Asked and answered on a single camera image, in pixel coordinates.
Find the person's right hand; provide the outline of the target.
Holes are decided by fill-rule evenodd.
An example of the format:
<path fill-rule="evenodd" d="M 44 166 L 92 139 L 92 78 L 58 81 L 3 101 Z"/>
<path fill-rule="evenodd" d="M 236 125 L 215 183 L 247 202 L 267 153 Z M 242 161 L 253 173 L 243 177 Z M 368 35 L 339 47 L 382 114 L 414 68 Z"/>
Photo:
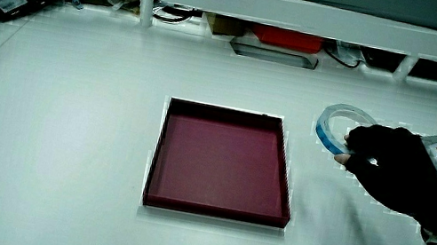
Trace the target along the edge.
<path fill-rule="evenodd" d="M 352 129 L 345 140 L 350 152 L 334 159 L 373 199 L 421 225 L 437 225 L 437 171 L 418 135 L 373 124 Z"/>

